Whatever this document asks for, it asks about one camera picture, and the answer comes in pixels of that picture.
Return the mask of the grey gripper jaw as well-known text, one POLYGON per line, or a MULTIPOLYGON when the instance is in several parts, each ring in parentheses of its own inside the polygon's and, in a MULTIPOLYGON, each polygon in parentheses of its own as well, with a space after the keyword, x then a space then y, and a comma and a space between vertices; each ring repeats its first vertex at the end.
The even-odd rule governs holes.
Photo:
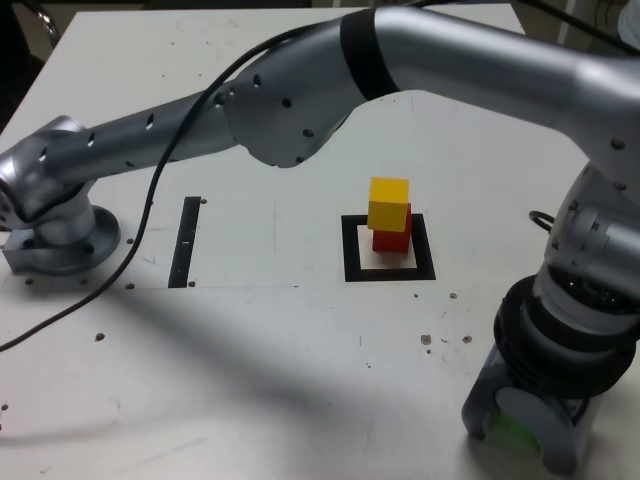
POLYGON ((596 398, 540 398, 514 387, 495 395, 498 407, 537 440, 542 463, 554 475, 574 475, 583 460, 596 416, 596 398))
POLYGON ((497 410, 495 394, 505 385, 506 364, 493 345, 461 410, 463 424, 471 438, 478 441, 486 438, 487 416, 497 410))

